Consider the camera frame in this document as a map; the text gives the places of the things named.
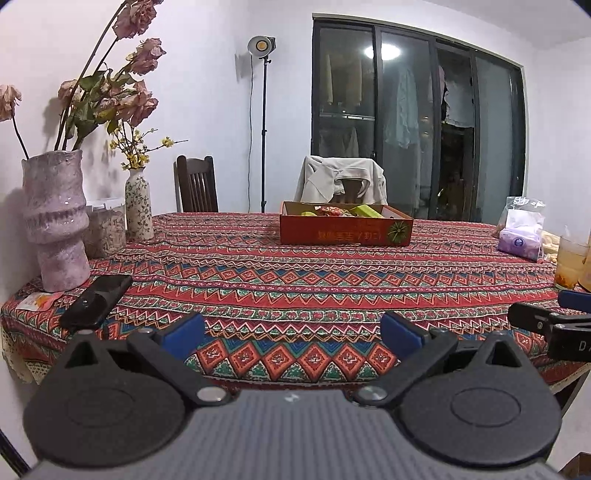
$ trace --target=purple tissue package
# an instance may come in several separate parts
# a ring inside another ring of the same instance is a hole
[[[538,261],[540,256],[540,247],[542,243],[540,237],[531,235],[525,236],[520,233],[512,232],[506,228],[499,234],[499,247],[501,252],[517,255],[528,260]]]
[[[540,213],[510,210],[506,227],[499,234],[498,249],[537,262],[543,225],[544,217]]]

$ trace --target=snack package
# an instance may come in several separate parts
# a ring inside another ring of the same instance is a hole
[[[350,212],[358,217],[384,218],[381,213],[376,212],[369,205],[359,205],[358,207],[351,208]]]
[[[529,199],[526,197],[507,197],[507,203],[505,208],[503,209],[503,213],[501,213],[501,218],[499,219],[499,223],[497,224],[495,230],[492,232],[492,236],[495,238],[499,238],[499,234],[501,230],[505,228],[507,223],[507,214],[509,210],[526,210],[528,212],[537,212],[537,213],[544,213],[544,208],[546,204],[539,200]]]
[[[329,217],[352,217],[353,214],[349,213],[347,210],[338,208],[338,207],[331,207],[329,205],[320,205],[318,207],[314,207],[316,212],[319,215],[325,215]]]
[[[17,310],[30,310],[32,312],[44,312],[51,308],[53,302],[60,298],[64,293],[57,291],[55,293],[45,293],[39,291],[31,293],[26,299],[18,304]]]

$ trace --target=ceiling light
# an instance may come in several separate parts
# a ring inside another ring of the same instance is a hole
[[[374,57],[374,48],[368,47],[363,51],[363,53],[365,53],[366,57],[372,59]],[[396,59],[397,57],[400,56],[401,53],[402,53],[402,50],[400,50],[400,48],[398,48],[394,45],[390,45],[389,43],[382,43],[382,60],[383,61]]]

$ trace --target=chair with jacket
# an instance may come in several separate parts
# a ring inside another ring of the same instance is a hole
[[[304,159],[296,202],[387,205],[384,170],[371,158]]]

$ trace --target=textured vase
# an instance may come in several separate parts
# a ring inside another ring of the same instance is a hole
[[[125,182],[125,213],[128,241],[141,242],[154,237],[150,185],[144,178],[143,168],[129,171]]]
[[[22,161],[23,216],[37,247],[43,289],[71,290],[90,276],[82,233],[88,228],[82,150],[52,151]]]

